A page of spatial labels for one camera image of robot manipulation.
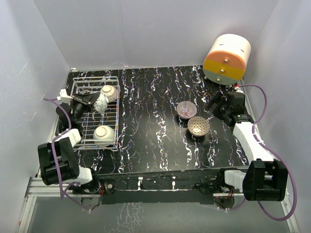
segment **orange stripe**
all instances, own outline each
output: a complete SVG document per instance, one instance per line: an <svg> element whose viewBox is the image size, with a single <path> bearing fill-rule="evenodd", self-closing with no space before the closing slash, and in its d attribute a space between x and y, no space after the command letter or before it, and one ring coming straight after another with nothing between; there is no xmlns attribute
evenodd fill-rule
<svg viewBox="0 0 311 233"><path fill-rule="evenodd" d="M234 53L227 52L227 51L211 52L207 55L206 59L224 64L230 67L235 67L237 69L242 69L242 70L246 69L245 62L240 56Z"/></svg>

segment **white backdrop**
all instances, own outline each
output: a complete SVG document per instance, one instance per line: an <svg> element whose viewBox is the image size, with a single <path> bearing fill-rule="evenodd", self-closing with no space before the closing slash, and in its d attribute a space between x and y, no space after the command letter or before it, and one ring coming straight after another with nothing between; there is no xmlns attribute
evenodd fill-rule
<svg viewBox="0 0 311 233"><path fill-rule="evenodd" d="M255 42L277 0L34 0L77 69L203 63L216 37Z"/></svg>
<svg viewBox="0 0 311 233"><path fill-rule="evenodd" d="M56 97L69 67L32 0L0 2L0 232L12 233L56 120L42 97Z"/></svg>

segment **white wall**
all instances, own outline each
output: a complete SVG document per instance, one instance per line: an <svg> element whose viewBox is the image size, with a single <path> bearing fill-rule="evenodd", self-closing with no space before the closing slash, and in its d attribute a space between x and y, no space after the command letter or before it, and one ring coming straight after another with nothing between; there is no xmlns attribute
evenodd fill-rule
<svg viewBox="0 0 311 233"><path fill-rule="evenodd" d="M32 0L0 3L0 232L11 233L56 120L42 97L57 95L69 66Z"/></svg>
<svg viewBox="0 0 311 233"><path fill-rule="evenodd" d="M244 77L246 83L258 84L267 92L268 108L259 130L265 143L294 172L298 188L295 216L303 233L311 228L310 28L310 1L280 0L252 48ZM259 117L262 94L254 87L248 93Z"/></svg>
<svg viewBox="0 0 311 233"><path fill-rule="evenodd" d="M216 37L252 44L277 0L34 0L70 67L202 64Z"/></svg>

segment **patterned bowl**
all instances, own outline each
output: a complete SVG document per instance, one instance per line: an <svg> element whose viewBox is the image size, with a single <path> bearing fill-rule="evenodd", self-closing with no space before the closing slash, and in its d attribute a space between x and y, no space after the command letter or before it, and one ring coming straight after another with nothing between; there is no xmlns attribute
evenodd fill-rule
<svg viewBox="0 0 311 233"><path fill-rule="evenodd" d="M209 123L200 116L195 116L188 121L189 132L196 137L202 137L209 131Z"/></svg>
<svg viewBox="0 0 311 233"><path fill-rule="evenodd" d="M182 119L190 119L196 114L196 106L190 101L182 101L177 105L177 114Z"/></svg>
<svg viewBox="0 0 311 233"><path fill-rule="evenodd" d="M109 103L117 100L118 90L114 86L105 85L101 89L101 93L107 96Z"/></svg>
<svg viewBox="0 0 311 233"><path fill-rule="evenodd" d="M94 143L100 147L107 147L114 143L116 132L109 126L102 125L96 128L93 134Z"/></svg>
<svg viewBox="0 0 311 233"><path fill-rule="evenodd" d="M94 103L94 108L96 109L97 112L100 114L104 114L106 109L108 108L108 98L104 94L100 94L96 102Z"/></svg>

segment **bowl with gold pattern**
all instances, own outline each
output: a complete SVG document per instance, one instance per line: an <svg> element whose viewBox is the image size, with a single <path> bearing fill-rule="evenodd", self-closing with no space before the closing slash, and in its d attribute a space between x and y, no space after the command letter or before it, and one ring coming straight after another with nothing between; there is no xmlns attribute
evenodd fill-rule
<svg viewBox="0 0 311 233"><path fill-rule="evenodd" d="M195 116L188 121L189 132L196 137L202 137L209 131L209 122L200 116Z"/></svg>

